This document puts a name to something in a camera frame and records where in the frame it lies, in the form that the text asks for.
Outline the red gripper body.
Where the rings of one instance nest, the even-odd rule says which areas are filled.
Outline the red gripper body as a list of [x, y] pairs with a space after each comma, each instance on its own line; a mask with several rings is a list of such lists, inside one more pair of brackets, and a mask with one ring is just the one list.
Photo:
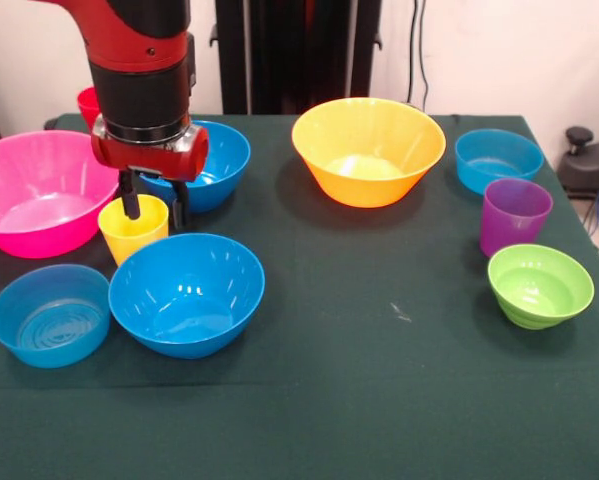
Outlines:
[[125, 143], [104, 131], [92, 132], [91, 143], [97, 160], [107, 167], [175, 181], [194, 181], [203, 170], [209, 152], [209, 134], [203, 127], [189, 127], [174, 142], [160, 145]]

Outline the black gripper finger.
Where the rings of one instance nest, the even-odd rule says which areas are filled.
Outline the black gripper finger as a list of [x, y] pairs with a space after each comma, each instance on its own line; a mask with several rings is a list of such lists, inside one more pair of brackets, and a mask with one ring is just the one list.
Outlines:
[[171, 182], [175, 194], [172, 203], [173, 225], [176, 229], [184, 229], [188, 223], [188, 190], [184, 181]]
[[133, 172], [120, 170], [118, 175], [119, 194], [122, 200], [123, 210], [129, 219], [140, 217], [140, 206], [138, 196], [133, 184]]

